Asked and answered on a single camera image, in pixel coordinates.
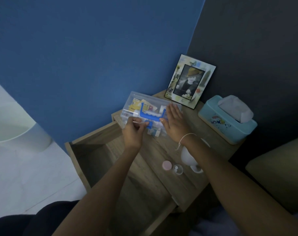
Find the tissue box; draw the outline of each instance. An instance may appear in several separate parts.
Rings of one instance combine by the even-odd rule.
[[[257,123],[253,119],[246,123],[239,123],[218,106],[221,99],[222,97],[219,95],[209,99],[199,111],[198,116],[228,143],[236,145],[252,133],[257,127]]]
[[[139,117],[142,121],[148,121],[148,134],[158,137],[160,133],[166,135],[165,128],[159,118],[167,119],[166,106],[170,101],[156,98],[132,91],[123,107],[121,118],[124,124],[130,116]],[[181,110],[182,105],[173,103]]]

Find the hand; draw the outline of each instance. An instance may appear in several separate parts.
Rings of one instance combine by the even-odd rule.
[[[175,105],[175,107],[173,106],[173,104],[169,104],[167,106],[167,118],[168,121],[164,118],[160,118],[160,121],[165,127],[167,134],[175,142],[178,143],[183,136],[185,136],[188,133],[192,133],[192,130],[183,118],[183,113],[179,110],[177,105]]]
[[[142,145],[142,135],[144,130],[148,126],[149,122],[145,123],[134,123],[142,122],[141,118],[129,117],[125,128],[123,129],[125,150],[131,149],[139,152]]]

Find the cup handle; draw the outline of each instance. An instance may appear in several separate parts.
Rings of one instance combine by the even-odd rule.
[[[202,169],[197,170],[197,167],[196,166],[190,166],[190,168],[193,170],[193,172],[198,173],[198,174],[204,172]]]

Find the tissue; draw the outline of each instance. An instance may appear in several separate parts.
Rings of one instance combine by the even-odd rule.
[[[251,109],[234,95],[221,99],[218,102],[218,106],[240,123],[246,123],[254,116]]]

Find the beige headboard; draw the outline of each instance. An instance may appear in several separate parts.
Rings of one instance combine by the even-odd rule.
[[[298,139],[253,159],[246,170],[287,210],[298,212]]]

